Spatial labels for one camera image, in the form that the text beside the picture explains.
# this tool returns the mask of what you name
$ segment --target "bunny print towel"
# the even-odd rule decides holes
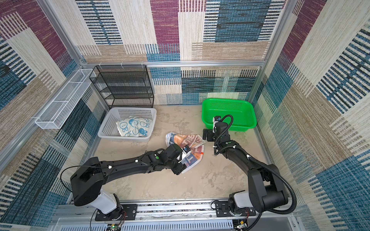
[[[147,137],[153,121],[151,119],[131,116],[116,122],[121,136]]]

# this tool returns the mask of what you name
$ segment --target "mesh shelf tier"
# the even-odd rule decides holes
[[[95,76],[92,69],[78,70],[35,123],[42,129],[60,129],[90,86],[88,76]]]
[[[154,94],[144,65],[96,66],[90,80],[112,107],[152,108]]]

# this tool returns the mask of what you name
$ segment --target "black cable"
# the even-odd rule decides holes
[[[216,152],[215,156],[217,156],[218,154],[220,154],[223,150],[225,149],[228,149],[230,147],[233,147],[233,146],[226,146],[226,147],[223,147],[222,149],[218,150],[218,152]]]
[[[95,209],[95,211],[92,213],[92,216],[91,216],[91,219],[90,219],[90,231],[92,231],[91,230],[91,220],[93,219],[93,216],[94,216],[94,214],[95,214],[95,212],[97,211],[98,209]]]
[[[214,202],[216,202],[216,201],[220,202],[219,200],[214,200],[214,201],[212,201],[212,203],[211,203],[211,209],[213,209],[213,210],[217,210],[217,209],[216,209],[216,205],[215,205],[215,208],[212,208],[213,203],[214,203]]]
[[[214,146],[216,146],[217,145],[217,141],[218,141],[218,139],[231,127],[231,125],[232,125],[232,123],[233,123],[233,121],[234,121],[234,117],[232,117],[232,115],[225,115],[221,120],[220,120],[220,122],[222,122],[225,118],[227,118],[227,117],[230,117],[231,118],[231,121],[230,121],[230,123],[229,123],[229,125],[221,132],[221,134],[216,138],[216,140],[215,140],[215,144],[214,144]],[[216,147],[214,147],[213,148],[213,154],[214,155],[216,155]]]
[[[257,216],[257,218],[254,220],[254,222],[250,226],[248,226],[248,228],[246,230],[244,230],[244,231],[251,230],[251,228],[253,228],[257,224],[257,222],[261,218],[261,216],[262,216],[262,213],[259,213],[258,216]]]
[[[72,192],[72,190],[70,190],[62,181],[62,174],[64,171],[66,171],[67,169],[70,169],[70,168],[75,168],[75,167],[89,167],[89,168],[96,168],[96,169],[101,169],[102,167],[95,167],[95,166],[87,166],[87,165],[76,165],[76,166],[71,166],[71,167],[68,167],[66,169],[64,169],[62,171],[62,173],[60,174],[60,182],[62,183],[62,185],[70,192]]]
[[[291,212],[293,212],[295,209],[296,209],[296,206],[297,206],[297,197],[296,197],[296,194],[293,190],[293,188],[291,187],[291,185],[279,174],[277,173],[276,171],[274,171],[272,168],[270,168],[268,165],[266,165],[265,163],[262,163],[258,160],[256,160],[254,157],[252,157],[251,155],[249,155],[244,149],[242,149],[241,147],[235,147],[236,149],[239,149],[240,151],[242,151],[246,156],[249,156],[248,157],[248,160],[250,160],[251,162],[261,166],[262,168],[266,169],[267,171],[271,172],[272,174],[274,174],[277,178],[279,178],[283,184],[287,187],[287,189],[289,190],[290,192],[290,195],[292,196],[292,204],[290,205],[290,207],[286,210],[276,210],[276,209],[270,209],[268,211],[270,212],[273,212],[273,213],[277,213],[277,214],[289,214]]]

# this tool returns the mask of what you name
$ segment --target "striped fabric wall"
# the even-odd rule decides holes
[[[0,150],[76,66],[36,0],[0,2]]]
[[[370,230],[370,1],[298,0],[253,99],[307,230]]]
[[[50,0],[87,62],[263,60],[286,0]]]
[[[202,104],[206,98],[247,100],[260,67],[148,68],[155,105]]]
[[[70,194],[60,173],[85,162],[104,116],[90,86],[60,130],[36,130],[0,175],[2,230],[47,229],[56,206]],[[75,170],[62,175],[69,188]]]

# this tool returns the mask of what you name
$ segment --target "crumpled cloth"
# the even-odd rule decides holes
[[[182,171],[185,173],[194,167],[197,163],[202,160],[204,152],[204,143],[206,141],[202,139],[200,135],[183,135],[170,132],[166,135],[167,147],[172,144],[177,144],[180,148],[185,147],[189,144],[191,153],[181,160],[181,163],[186,165],[186,169]]]
[[[147,137],[153,120],[138,116],[130,116],[129,118],[116,122],[116,124],[121,136]]]

